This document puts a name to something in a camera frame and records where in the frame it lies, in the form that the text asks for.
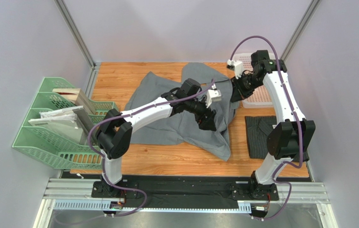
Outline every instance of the metal corner post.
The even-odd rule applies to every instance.
[[[51,214],[53,213],[55,199],[42,199],[37,212],[33,228],[46,228],[49,226]]]
[[[299,37],[301,36],[302,32],[306,28],[307,24],[309,23],[311,17],[313,16],[314,12],[316,11],[317,7],[319,6],[321,0],[312,0],[304,13],[303,17],[301,18],[297,28],[295,29],[291,39],[289,40],[288,44],[286,45],[285,50],[282,53],[281,59],[286,61],[289,57],[290,53],[292,52],[293,48],[295,47]]]
[[[64,0],[54,0],[56,3],[58,9],[61,12],[61,15],[65,19],[65,22],[67,23],[69,29],[71,30],[72,35],[75,38],[75,41],[77,41],[77,44],[79,48],[82,51],[82,54],[84,55],[85,60],[88,62],[88,65],[91,69],[95,67],[95,62],[91,56],[91,53],[89,52],[87,46],[85,45],[84,40],[81,37],[81,34],[78,31],[77,26],[75,25],[74,20],[72,19],[71,14],[68,11],[67,5],[65,4]]]
[[[86,46],[81,34],[78,31],[78,28],[72,19],[72,16],[68,10],[67,5],[65,4],[64,0],[54,0],[56,3],[58,9],[60,10],[61,15],[63,16],[65,22],[68,25],[69,30],[71,31],[72,36],[74,37],[75,41],[78,44],[79,49],[81,50],[85,60],[87,61],[90,73],[89,73],[89,79],[87,86],[85,88],[85,95],[87,95],[89,98],[92,96],[93,87],[96,82],[97,73],[99,70],[98,63],[95,63],[93,60],[91,53],[88,50],[88,47]]]

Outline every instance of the glass panel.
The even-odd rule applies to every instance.
[[[276,213],[280,205],[272,203],[268,216]],[[49,228],[67,227],[54,222],[64,223],[84,221],[99,215],[101,211],[55,210]],[[229,213],[182,213],[182,212],[138,212],[121,218],[101,217],[91,222],[73,226],[74,228],[122,227],[122,228],[322,228],[316,204],[288,204],[275,219],[261,222],[252,220],[248,214]]]

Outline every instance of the black mounting plate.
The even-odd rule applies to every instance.
[[[138,182],[119,182],[117,184],[120,187],[138,189]],[[110,192],[106,187],[105,183],[102,181],[95,181],[92,188],[92,198],[120,198],[123,197],[121,194],[121,190],[112,188],[112,192]],[[137,191],[126,191],[125,193],[127,199],[135,199],[137,198]]]
[[[267,195],[265,195],[261,199],[255,199],[250,197],[248,194],[249,191],[249,184],[248,183],[236,183],[231,184],[231,195],[233,197],[233,200],[268,200]],[[275,188],[273,191],[269,193],[271,197],[271,201],[278,201],[279,195],[278,195],[278,189],[275,185]]]

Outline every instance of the cable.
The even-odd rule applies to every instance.
[[[268,193],[268,203],[267,203],[267,206],[268,206],[267,210],[268,210],[268,211],[269,211],[269,205],[270,205],[270,203],[271,203],[271,195]]]
[[[190,100],[190,99],[193,99],[203,93],[205,93],[207,90],[209,90],[212,86],[214,85],[214,79],[212,79],[212,83],[207,87],[205,88],[204,90],[202,90],[201,92],[195,94],[195,95],[191,95],[191,96],[188,96],[188,97],[185,97],[185,98],[181,98],[181,99],[177,99],[177,100],[172,100],[172,101],[164,101],[164,102],[160,102],[160,103],[157,103],[157,104],[150,104],[144,108],[141,108],[135,112],[132,112],[131,114],[126,114],[126,115],[119,115],[119,116],[115,116],[115,117],[111,117],[111,118],[108,118],[108,119],[105,119],[99,123],[97,123],[88,133],[88,138],[87,138],[87,141],[88,141],[88,145],[89,147],[95,151],[97,154],[99,154],[100,156],[102,156],[102,172],[104,174],[104,177],[105,177],[105,181],[112,187],[114,188],[117,188],[117,189],[120,189],[120,190],[127,190],[127,191],[137,191],[137,192],[140,192],[144,195],[144,200],[143,202],[141,203],[140,206],[138,206],[137,208],[135,208],[134,210],[132,211],[129,211],[129,212],[126,212],[126,213],[123,213],[123,214],[116,214],[115,217],[121,217],[121,216],[126,216],[126,215],[130,215],[130,214],[133,214],[135,213],[136,211],[138,211],[140,208],[142,208],[144,206],[144,204],[146,203],[147,201],[147,194],[143,191],[143,190],[140,190],[140,189],[132,189],[132,188],[124,188],[124,187],[120,187],[120,186],[117,186],[115,184],[113,184],[109,178],[107,177],[106,175],[106,170],[105,170],[105,155],[98,151],[97,149],[95,149],[93,146],[92,146],[92,137],[91,135],[93,134],[93,132],[102,124],[104,123],[107,123],[107,122],[110,122],[110,121],[113,121],[113,120],[116,120],[116,119],[121,119],[121,118],[126,118],[126,117],[130,117],[130,116],[133,116],[133,115],[136,115],[144,110],[147,110],[149,108],[152,108],[152,107],[157,107],[157,106],[161,106],[161,105],[166,105],[166,104],[170,104],[170,103],[177,103],[177,102],[182,102],[182,101],[186,101],[186,100]]]
[[[103,214],[103,215],[99,215],[99,216],[89,218],[89,219],[81,221],[81,222],[64,223],[64,222],[58,221],[57,216],[54,216],[54,221],[57,222],[60,225],[63,225],[63,226],[76,226],[76,225],[82,225],[82,224],[88,223],[88,222],[90,222],[92,220],[100,219],[100,218],[104,218],[104,217],[105,217],[105,215]]]
[[[292,193],[292,184],[290,184],[289,182],[280,182],[280,181],[277,181],[275,179],[275,175],[276,173],[283,167],[283,165],[285,164],[289,164],[297,169],[300,169],[303,165],[303,135],[302,135],[302,130],[301,130],[301,123],[299,121],[299,118],[297,116],[297,113],[295,111],[295,108],[293,106],[293,103],[292,103],[292,99],[291,99],[291,96],[289,95],[289,91],[288,91],[288,88],[286,88],[286,84],[283,80],[283,77],[282,77],[282,73],[281,73],[281,65],[279,63],[279,58],[278,58],[278,54],[276,53],[276,50],[275,50],[275,47],[272,45],[272,43],[265,37],[262,37],[262,36],[250,36],[250,37],[247,37],[245,39],[243,39],[234,49],[233,53],[231,54],[231,57],[230,57],[230,60],[233,59],[234,57],[234,54],[235,52],[237,51],[238,47],[243,44],[245,41],[249,40],[249,39],[252,39],[252,38],[259,38],[259,39],[263,39],[265,40],[265,42],[267,42],[269,44],[269,46],[271,47],[274,55],[275,55],[275,62],[276,62],[276,69],[278,70],[278,75],[279,75],[279,79],[281,81],[281,86],[283,87],[283,90],[285,91],[285,94],[286,94],[286,98],[288,100],[288,103],[289,103],[289,107],[291,108],[292,110],[292,113],[293,113],[293,117],[295,118],[296,120],[296,123],[297,123],[297,126],[298,126],[298,135],[299,135],[299,165],[295,165],[293,164],[292,162],[290,161],[284,161],[282,162],[281,164],[279,164],[279,166],[275,169],[275,171],[273,172],[272,174],[272,179],[273,179],[273,182],[277,183],[277,184],[281,184],[281,183],[286,183],[289,185],[289,193],[288,193],[288,196],[286,197],[285,199],[285,202],[284,204],[282,205],[281,209],[276,212],[274,215],[272,215],[271,217],[268,217],[268,218],[255,218],[257,220],[260,220],[260,221],[266,221],[266,220],[271,220],[271,219],[274,219],[276,216],[278,216],[282,211],[283,209],[285,209],[285,206],[286,204],[288,203],[288,200],[289,200],[289,197],[291,196],[291,193]]]

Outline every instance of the green plastic tray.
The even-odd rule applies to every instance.
[[[51,92],[53,88],[74,87],[63,78],[44,78],[12,147],[54,169],[102,169],[100,156],[89,146],[78,145],[46,128],[28,123],[30,119],[40,118],[40,112],[75,106]],[[110,109],[117,109],[114,102],[90,101],[97,111],[97,115],[89,115],[95,124],[102,121]]]

